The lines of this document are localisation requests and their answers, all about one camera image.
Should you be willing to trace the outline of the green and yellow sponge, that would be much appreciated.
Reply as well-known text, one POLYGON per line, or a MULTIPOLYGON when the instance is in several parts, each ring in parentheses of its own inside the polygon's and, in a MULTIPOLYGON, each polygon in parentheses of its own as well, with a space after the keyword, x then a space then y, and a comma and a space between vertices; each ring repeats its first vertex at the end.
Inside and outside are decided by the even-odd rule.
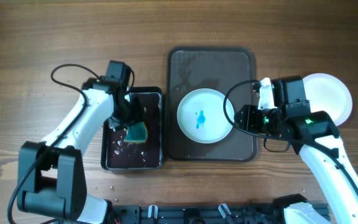
POLYGON ((148 130, 146 125, 144 122, 139 122, 128 127, 124 141, 134 144, 142 144, 147 141, 147 138, 148 130))

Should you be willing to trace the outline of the white plate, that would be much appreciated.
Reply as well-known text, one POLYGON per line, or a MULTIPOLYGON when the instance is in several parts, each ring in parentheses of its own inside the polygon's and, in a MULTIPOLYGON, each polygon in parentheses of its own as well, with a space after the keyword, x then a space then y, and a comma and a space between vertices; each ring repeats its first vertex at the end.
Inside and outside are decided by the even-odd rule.
POLYGON ((314 73, 304 77, 303 83, 312 112, 327 112, 336 126, 350 117, 352 96, 347 86, 338 78, 325 73, 314 73))

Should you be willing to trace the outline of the light blue plate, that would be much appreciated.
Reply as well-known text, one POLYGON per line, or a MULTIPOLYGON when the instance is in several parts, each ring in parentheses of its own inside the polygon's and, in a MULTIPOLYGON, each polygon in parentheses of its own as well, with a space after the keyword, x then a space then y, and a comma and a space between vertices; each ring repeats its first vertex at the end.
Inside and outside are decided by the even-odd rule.
POLYGON ((232 130, 234 107, 214 89, 200 88, 183 97, 177 109, 182 133, 194 142, 212 144, 224 139, 232 130))

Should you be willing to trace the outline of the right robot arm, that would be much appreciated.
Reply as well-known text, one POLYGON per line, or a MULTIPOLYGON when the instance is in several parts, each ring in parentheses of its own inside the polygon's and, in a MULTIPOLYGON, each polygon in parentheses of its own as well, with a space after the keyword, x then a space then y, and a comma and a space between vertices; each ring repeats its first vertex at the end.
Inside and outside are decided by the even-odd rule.
POLYGON ((338 125, 352 111, 352 97, 338 78, 307 77, 249 80, 257 105, 244 105, 230 124, 264 141, 285 141, 312 171, 338 223, 358 223, 358 176, 338 125))

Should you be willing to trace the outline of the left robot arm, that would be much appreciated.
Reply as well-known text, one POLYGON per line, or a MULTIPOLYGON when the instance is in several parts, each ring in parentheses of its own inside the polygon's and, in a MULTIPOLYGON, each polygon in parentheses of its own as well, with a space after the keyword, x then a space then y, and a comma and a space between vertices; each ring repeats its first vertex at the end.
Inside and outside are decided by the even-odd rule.
POLYGON ((140 101, 129 98, 134 72, 110 61, 104 76, 93 75, 76 91, 80 97, 59 126, 40 142, 19 150, 17 186, 7 209, 51 218, 51 222, 119 223, 108 200, 87 193, 83 154, 98 129, 110 121, 113 131, 126 130, 125 142, 145 143, 148 131, 140 101))

